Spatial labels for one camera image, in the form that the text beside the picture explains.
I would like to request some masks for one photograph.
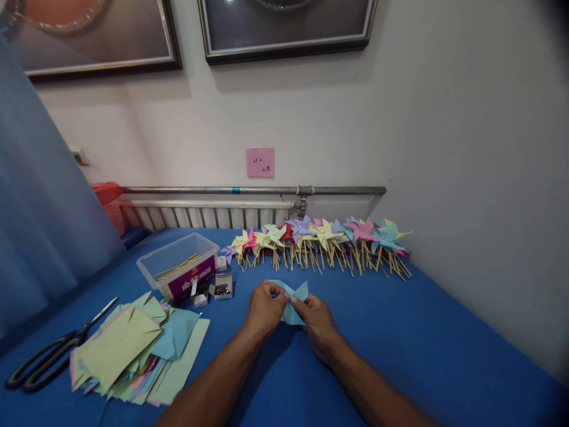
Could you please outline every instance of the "orange plastic basket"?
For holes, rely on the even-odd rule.
[[[119,232],[119,235],[124,234],[124,219],[120,212],[119,197],[123,194],[120,186],[117,183],[97,183],[91,184],[93,191],[97,195],[101,206],[103,207],[107,216],[111,219],[114,227]]]
[[[111,219],[114,227],[119,232],[119,235],[124,234],[124,219],[123,214],[120,213],[119,201],[113,200],[112,202],[103,206],[105,213]]]

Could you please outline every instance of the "curtain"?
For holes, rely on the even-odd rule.
[[[0,337],[124,247],[0,35]]]

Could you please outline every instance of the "framed picture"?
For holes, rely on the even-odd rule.
[[[181,69],[169,0],[0,0],[34,82]]]
[[[210,65],[364,49],[378,0],[198,0]]]

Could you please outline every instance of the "scissors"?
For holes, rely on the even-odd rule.
[[[85,342],[87,338],[87,331],[91,326],[93,326],[97,320],[103,316],[109,308],[117,302],[118,297],[113,298],[95,317],[93,317],[88,323],[85,324],[81,329],[72,331],[67,335],[64,335],[56,339],[51,344],[44,347],[42,350],[38,351],[34,356],[32,356],[26,363],[21,365],[12,376],[7,379],[4,387],[9,390],[16,390],[23,385],[23,390],[25,393],[35,393],[41,390],[43,387],[51,383],[59,374],[65,371],[69,367],[69,357],[65,358],[64,362],[47,374],[44,378],[42,376],[51,369],[63,356],[67,354],[72,348],[78,347]],[[26,369],[35,362],[39,357],[46,353],[49,349],[55,347],[47,356],[45,356],[36,366],[26,372]]]

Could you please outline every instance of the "black scissors handle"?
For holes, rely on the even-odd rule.
[[[42,378],[42,376],[53,368],[53,366],[55,366],[57,362],[59,362],[72,348],[83,344],[86,336],[87,330],[83,328],[80,331],[73,331],[56,339],[16,369],[12,376],[10,376],[6,381],[4,387],[9,390],[15,390],[23,385],[23,389],[26,393],[35,393],[41,390],[69,367],[69,357],[66,357],[63,363],[61,363],[56,369],[49,372],[45,377]],[[36,360],[50,349],[52,349],[52,351],[49,352],[47,356],[38,362],[32,369],[29,369]]]

